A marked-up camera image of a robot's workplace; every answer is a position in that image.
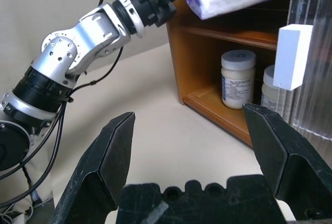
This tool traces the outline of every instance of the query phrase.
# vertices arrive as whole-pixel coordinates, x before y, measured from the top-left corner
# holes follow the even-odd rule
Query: jar with white lid
[[[223,103],[241,109],[252,103],[254,96],[256,54],[248,50],[233,50],[222,55]]]
[[[261,105],[280,114],[288,122],[291,114],[292,94],[285,89],[274,86],[273,76],[274,65],[271,65],[264,70]]]

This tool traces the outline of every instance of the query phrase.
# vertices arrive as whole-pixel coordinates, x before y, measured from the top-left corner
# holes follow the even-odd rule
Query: beige wall
[[[40,46],[50,32],[67,29],[94,9],[99,0],[0,0],[0,94],[13,88],[30,62],[40,54]],[[136,36],[126,45],[123,57],[147,51],[168,41],[165,27],[148,28],[143,39]],[[90,69],[115,59],[96,61]]]

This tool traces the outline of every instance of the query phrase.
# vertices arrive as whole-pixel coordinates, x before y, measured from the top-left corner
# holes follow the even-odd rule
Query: robotic arm
[[[83,16],[68,30],[43,41],[17,86],[5,92],[0,105],[0,171],[24,161],[30,144],[41,139],[56,119],[79,76],[90,64],[143,37],[145,27],[161,26],[176,12],[174,0],[115,0]]]

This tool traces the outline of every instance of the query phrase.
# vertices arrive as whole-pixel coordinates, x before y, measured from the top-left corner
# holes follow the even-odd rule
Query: jar label
[[[261,95],[261,105],[272,111],[276,111],[276,101],[267,98],[264,94]]]
[[[223,99],[227,103],[242,105],[251,103],[253,98],[253,78],[246,80],[231,80],[222,76]]]

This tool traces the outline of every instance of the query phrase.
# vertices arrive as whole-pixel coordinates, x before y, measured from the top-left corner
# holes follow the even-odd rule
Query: white foam block
[[[290,24],[279,29],[273,85],[292,91],[303,83],[312,25]]]

